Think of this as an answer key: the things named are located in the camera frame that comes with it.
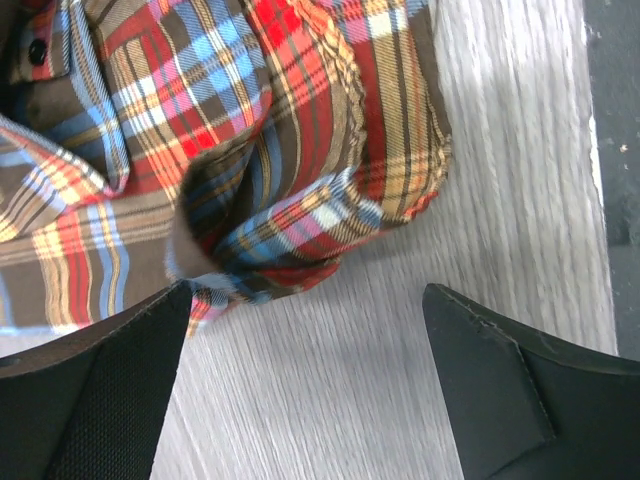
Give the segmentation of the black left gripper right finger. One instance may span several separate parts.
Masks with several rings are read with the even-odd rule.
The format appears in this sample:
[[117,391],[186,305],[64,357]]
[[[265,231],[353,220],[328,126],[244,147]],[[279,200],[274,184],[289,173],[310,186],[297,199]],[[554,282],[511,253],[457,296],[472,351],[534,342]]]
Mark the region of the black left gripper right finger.
[[440,284],[426,287],[423,312],[465,478],[638,478],[638,362]]

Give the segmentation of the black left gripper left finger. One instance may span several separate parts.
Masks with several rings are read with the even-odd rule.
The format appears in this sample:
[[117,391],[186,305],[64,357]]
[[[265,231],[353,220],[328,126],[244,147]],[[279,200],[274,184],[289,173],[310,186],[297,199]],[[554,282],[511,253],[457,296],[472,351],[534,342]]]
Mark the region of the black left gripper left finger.
[[1,360],[4,479],[147,479],[191,310],[185,282]]

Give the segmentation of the red brown plaid shirt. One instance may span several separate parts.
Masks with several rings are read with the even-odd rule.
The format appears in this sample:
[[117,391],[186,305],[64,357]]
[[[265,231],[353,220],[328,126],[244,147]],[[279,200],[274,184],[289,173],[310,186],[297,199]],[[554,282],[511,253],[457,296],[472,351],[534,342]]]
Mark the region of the red brown plaid shirt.
[[309,290],[451,157],[426,1],[5,1],[1,330]]

